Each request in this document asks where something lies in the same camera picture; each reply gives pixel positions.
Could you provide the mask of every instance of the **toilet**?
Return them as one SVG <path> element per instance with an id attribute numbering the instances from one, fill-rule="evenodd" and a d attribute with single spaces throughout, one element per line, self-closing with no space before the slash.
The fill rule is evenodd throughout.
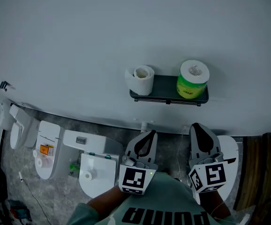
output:
<path id="1" fill-rule="evenodd" d="M 70 165 L 78 159 L 79 150 L 65 146 L 62 142 L 63 134 L 64 129 L 59 125 L 46 121 L 40 122 L 33 156 L 37 174 L 42 179 L 67 176 L 70 172 Z M 50 146 L 51 154 L 43 154 L 41 145 Z"/>
<path id="2" fill-rule="evenodd" d="M 17 149 L 21 146 L 32 148 L 37 141 L 37 132 L 40 121 L 30 117 L 16 105 L 10 107 L 9 113 L 15 119 L 10 134 L 10 146 Z"/>
<path id="3" fill-rule="evenodd" d="M 66 130 L 63 143 L 83 150 L 79 173 L 82 190 L 95 198 L 114 187 L 123 146 L 105 136 Z"/>
<path id="4" fill-rule="evenodd" d="M 15 119 L 10 115 L 10 101 L 3 100 L 0 102 L 0 128 L 4 130 L 11 130 Z"/>

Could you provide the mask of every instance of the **shelf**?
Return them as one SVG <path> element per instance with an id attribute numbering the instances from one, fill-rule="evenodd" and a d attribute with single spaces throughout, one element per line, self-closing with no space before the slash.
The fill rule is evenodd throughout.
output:
<path id="1" fill-rule="evenodd" d="M 209 99 L 208 87 L 197 98 L 185 99 L 177 92 L 177 78 L 176 76 L 154 76 L 153 90 L 148 96 L 141 96 L 130 90 L 130 96 L 134 98 L 135 102 L 158 102 L 166 104 L 187 104 L 201 106 L 207 103 Z"/>

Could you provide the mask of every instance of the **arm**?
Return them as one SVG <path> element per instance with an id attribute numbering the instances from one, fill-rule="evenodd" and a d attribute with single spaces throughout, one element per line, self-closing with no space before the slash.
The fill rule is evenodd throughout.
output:
<path id="1" fill-rule="evenodd" d="M 129 197 L 130 194 L 121 192 L 118 186 L 113 187 L 111 190 L 95 197 L 87 204 L 95 209 L 101 219 L 106 218 L 117 206 Z"/>
<path id="2" fill-rule="evenodd" d="M 201 206 L 211 217 L 215 219 L 224 219 L 231 215 L 218 191 L 200 193 L 199 196 Z"/>

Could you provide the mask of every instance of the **floor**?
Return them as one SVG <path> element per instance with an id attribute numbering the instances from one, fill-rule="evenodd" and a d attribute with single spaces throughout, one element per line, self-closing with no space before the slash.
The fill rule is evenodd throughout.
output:
<path id="1" fill-rule="evenodd" d="M 58 124 L 64 129 L 109 137 L 123 144 L 124 149 L 132 138 L 139 135 L 139 131 L 136 130 L 87 123 L 26 108 L 25 111 L 38 120 L 45 120 L 47 122 Z M 242 143 L 238 142 L 238 144 L 240 152 L 238 171 L 241 171 Z M 185 164 L 188 161 L 189 154 L 190 147 L 188 136 L 158 134 L 156 164 L 159 167 L 159 171 L 168 168 L 171 171 L 172 177 L 179 178 L 179 161 L 181 170 L 180 180 L 184 181 Z M 90 200 L 79 185 L 77 179 L 78 174 L 49 180 L 39 178 L 35 169 L 32 149 L 25 147 L 16 150 L 11 149 L 10 132 L 6 132 L 5 134 L 2 148 L 1 168 L 7 177 L 8 198 L 20 200 L 26 204 L 33 220 L 31 224 L 49 224 L 35 198 L 37 198 L 50 223 L 53 225 L 66 224 L 75 206 L 78 203 L 86 203 Z M 26 184 L 20 181 L 19 171 L 21 171 L 35 198 L 33 198 Z M 226 201 L 226 204 L 234 214 L 235 212 L 232 211 L 232 208 L 237 195 L 239 178 L 240 172 L 237 175 L 233 190 Z"/>

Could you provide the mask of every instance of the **orange label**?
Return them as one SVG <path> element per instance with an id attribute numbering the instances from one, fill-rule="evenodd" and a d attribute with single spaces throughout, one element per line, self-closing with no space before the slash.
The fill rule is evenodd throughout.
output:
<path id="1" fill-rule="evenodd" d="M 49 151 L 49 147 L 41 145 L 41 147 L 40 147 L 41 153 L 48 155 L 48 151 Z"/>

